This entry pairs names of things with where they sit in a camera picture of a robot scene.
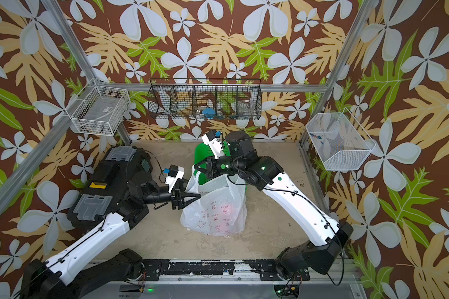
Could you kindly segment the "white plastic bag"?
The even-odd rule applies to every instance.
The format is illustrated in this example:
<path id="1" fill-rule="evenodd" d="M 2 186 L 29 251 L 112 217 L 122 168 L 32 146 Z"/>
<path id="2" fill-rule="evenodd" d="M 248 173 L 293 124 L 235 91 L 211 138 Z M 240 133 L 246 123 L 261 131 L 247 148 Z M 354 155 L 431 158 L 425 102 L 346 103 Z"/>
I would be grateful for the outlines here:
<path id="1" fill-rule="evenodd" d="M 222 175 L 199 184 L 200 173 L 192 171 L 186 192 L 201 198 L 182 210 L 183 227 L 214 237 L 226 237 L 244 231 L 248 210 L 246 186 L 237 175 Z"/>

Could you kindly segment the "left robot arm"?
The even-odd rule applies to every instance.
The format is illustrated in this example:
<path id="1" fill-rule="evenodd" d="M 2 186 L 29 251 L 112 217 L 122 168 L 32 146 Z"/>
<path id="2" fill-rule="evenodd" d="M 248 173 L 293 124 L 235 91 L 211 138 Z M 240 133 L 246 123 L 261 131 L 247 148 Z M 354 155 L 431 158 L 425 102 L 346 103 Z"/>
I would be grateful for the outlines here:
<path id="1" fill-rule="evenodd" d="M 102 221 L 67 249 L 45 262 L 32 261 L 25 269 L 17 299 L 80 299 L 112 280 L 134 280 L 144 275 L 142 257 L 126 249 L 107 262 L 87 264 L 119 237 L 132 230 L 149 212 L 148 205 L 171 203 L 184 209 L 201 198 L 186 191 L 181 173 L 167 176 L 166 186 L 157 185 L 146 171 L 128 181 L 128 196 Z"/>

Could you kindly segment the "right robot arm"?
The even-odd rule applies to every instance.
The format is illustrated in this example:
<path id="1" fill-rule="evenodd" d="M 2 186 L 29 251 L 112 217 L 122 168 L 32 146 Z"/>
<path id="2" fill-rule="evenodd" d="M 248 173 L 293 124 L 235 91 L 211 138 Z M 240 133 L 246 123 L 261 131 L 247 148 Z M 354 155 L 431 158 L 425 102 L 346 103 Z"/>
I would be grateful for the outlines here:
<path id="1" fill-rule="evenodd" d="M 291 279 L 308 269 L 326 275 L 335 260 L 342 256 L 353 228 L 340 223 L 318 208 L 291 180 L 284 168 L 270 156 L 260 156 L 252 138 L 245 131 L 223 136 L 210 130 L 202 137 L 212 155 L 195 164 L 195 169 L 215 179 L 237 175 L 247 185 L 275 200 L 300 226 L 308 241 L 297 247 L 287 247 L 275 260 L 282 279 Z"/>

